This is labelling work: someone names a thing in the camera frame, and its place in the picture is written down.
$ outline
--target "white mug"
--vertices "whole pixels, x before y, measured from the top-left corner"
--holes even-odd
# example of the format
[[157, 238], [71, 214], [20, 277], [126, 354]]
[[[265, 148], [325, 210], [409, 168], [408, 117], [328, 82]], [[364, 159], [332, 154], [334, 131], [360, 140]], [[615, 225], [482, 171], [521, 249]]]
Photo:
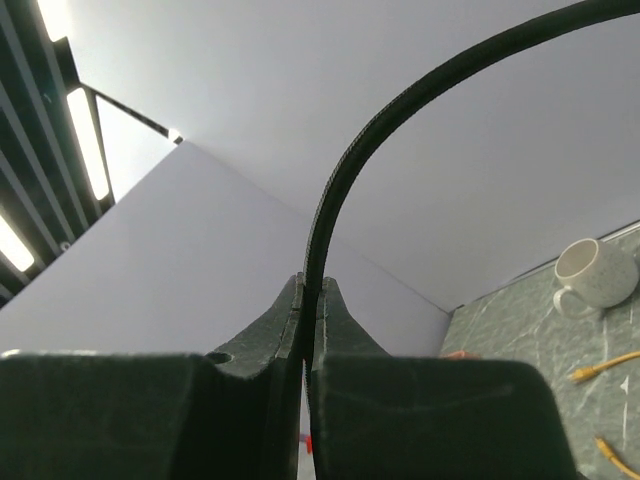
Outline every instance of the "white mug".
[[[569, 245], [558, 258], [555, 273], [564, 287], [553, 296], [553, 304], [561, 315], [573, 319], [620, 303], [638, 284], [633, 256], [592, 238]], [[567, 311], [562, 304], [565, 295], [579, 298], [586, 307], [580, 312]]]

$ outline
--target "hole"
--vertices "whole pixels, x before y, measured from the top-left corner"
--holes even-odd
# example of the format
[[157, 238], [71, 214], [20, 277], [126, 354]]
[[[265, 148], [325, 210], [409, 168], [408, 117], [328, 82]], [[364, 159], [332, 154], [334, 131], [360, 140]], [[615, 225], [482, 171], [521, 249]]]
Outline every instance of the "hole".
[[206, 357], [215, 365], [220, 365], [221, 363], [227, 363], [233, 360], [233, 357], [231, 355], [222, 352], [210, 352], [207, 353]]

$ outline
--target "black hose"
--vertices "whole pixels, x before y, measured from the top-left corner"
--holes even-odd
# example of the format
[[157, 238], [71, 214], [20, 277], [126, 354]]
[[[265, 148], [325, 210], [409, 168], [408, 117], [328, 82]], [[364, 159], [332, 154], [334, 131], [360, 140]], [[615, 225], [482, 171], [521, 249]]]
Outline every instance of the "black hose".
[[311, 329], [312, 335], [327, 251], [340, 208], [364, 164], [400, 125], [451, 87], [504, 58], [565, 33], [638, 12], [640, 0], [586, 0], [534, 18], [456, 55], [373, 117], [338, 162], [316, 210], [305, 258], [304, 329]]

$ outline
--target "white panel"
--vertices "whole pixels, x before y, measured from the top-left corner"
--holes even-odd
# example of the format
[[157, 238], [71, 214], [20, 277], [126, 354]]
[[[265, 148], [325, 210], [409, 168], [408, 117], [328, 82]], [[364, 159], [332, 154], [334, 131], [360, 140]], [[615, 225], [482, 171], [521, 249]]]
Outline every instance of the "white panel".
[[[310, 215], [365, 123], [570, 0], [73, 0], [82, 78]], [[495, 65], [400, 129], [337, 235], [444, 309], [640, 217], [640, 17]]]
[[176, 145], [103, 99], [96, 101], [111, 187], [118, 202]]
[[[213, 350], [302, 269], [310, 223], [184, 142], [0, 311], [0, 351]], [[439, 352], [448, 315], [339, 241], [328, 273], [390, 353]]]

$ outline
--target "table surface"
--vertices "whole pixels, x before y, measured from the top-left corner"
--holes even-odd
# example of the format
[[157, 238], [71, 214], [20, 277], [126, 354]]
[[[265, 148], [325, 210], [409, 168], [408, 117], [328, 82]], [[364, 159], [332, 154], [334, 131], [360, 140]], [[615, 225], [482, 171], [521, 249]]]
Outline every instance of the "table surface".
[[[640, 231], [610, 243], [638, 258]], [[556, 312], [552, 296], [559, 288], [549, 267], [461, 307], [442, 353], [464, 349], [537, 367], [554, 392], [579, 470], [590, 480], [628, 479], [600, 453], [593, 437], [603, 436], [640, 473], [640, 359], [578, 385], [568, 375], [640, 350], [640, 287], [603, 318], [583, 320]]]

